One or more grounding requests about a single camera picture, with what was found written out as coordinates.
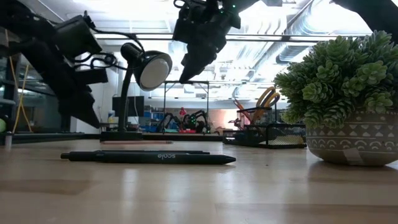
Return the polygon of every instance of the wooden desk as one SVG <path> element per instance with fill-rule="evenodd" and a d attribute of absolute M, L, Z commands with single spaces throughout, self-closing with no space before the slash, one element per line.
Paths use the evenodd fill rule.
<path fill-rule="evenodd" d="M 231 166 L 61 161 L 95 149 L 206 150 Z M 332 166 L 306 150 L 218 142 L 101 146 L 95 140 L 0 149 L 1 223 L 240 224 L 397 223 L 398 164 Z"/>

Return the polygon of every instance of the succulent plant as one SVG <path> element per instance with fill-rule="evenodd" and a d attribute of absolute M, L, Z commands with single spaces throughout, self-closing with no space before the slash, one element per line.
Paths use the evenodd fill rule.
<path fill-rule="evenodd" d="M 319 42 L 287 70 L 274 80 L 289 99 L 287 123 L 339 128 L 355 110 L 398 110 L 398 45 L 384 31 Z"/>

